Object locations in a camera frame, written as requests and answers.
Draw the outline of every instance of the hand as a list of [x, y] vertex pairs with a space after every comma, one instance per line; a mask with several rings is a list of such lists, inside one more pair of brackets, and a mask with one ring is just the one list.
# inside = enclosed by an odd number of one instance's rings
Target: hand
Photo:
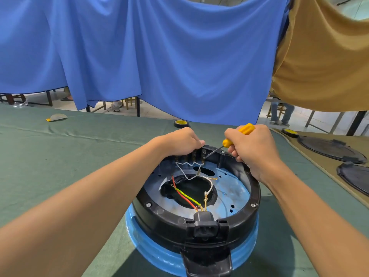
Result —
[[205, 145], [205, 141], [200, 140], [189, 127], [176, 130], [158, 138], [163, 144], [166, 156], [186, 155]]
[[270, 133], [269, 128], [263, 124], [255, 125], [250, 135], [243, 135], [236, 129], [228, 128], [224, 135], [233, 142], [228, 153], [238, 162], [245, 162], [250, 166], [251, 174], [260, 182], [265, 183], [270, 170], [283, 164]]

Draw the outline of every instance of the blue rim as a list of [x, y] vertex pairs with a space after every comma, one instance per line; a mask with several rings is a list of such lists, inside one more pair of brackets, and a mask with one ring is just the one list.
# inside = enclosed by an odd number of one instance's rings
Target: blue rim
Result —
[[[140, 228], [135, 218], [136, 213], [131, 204], [125, 214], [128, 235], [141, 255], [152, 265], [170, 274], [186, 277], [186, 269], [183, 265], [182, 256], [160, 246], [152, 241]], [[254, 228], [246, 240], [231, 251], [233, 269], [241, 266], [251, 255], [258, 236], [259, 215]]]

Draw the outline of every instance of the red wire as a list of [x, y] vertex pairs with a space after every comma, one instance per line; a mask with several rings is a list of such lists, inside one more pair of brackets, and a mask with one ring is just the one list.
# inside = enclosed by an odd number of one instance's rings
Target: red wire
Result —
[[[174, 177], [172, 176], [172, 180], [173, 180], [173, 186], [175, 187], [175, 188], [177, 188], [176, 187], [176, 182], [174, 181]], [[187, 198], [185, 198], [179, 191], [177, 191], [178, 192], [178, 194], [184, 199], [184, 200], [186, 200], [192, 207], [193, 207], [193, 209], [195, 209], [195, 210], [197, 210], [197, 208], [195, 207], [195, 205], [193, 205], [192, 204], [192, 202], [190, 201], [190, 200], [188, 200]]]

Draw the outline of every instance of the yellow screwdriver handle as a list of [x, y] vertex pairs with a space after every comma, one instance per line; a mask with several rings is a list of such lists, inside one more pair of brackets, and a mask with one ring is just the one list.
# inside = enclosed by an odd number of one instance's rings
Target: yellow screwdriver handle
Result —
[[[255, 126], [253, 126], [251, 123], [248, 123], [245, 126], [241, 127], [238, 131], [244, 135], [249, 135], [254, 130], [255, 130]], [[228, 139], [224, 139], [223, 147], [229, 148], [230, 145], [233, 145], [232, 141]]]

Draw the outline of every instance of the left forearm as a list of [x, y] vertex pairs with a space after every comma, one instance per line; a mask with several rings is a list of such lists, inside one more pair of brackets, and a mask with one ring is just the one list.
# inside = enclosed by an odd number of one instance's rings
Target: left forearm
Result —
[[156, 138], [0, 229], [0, 276], [81, 276], [164, 157]]

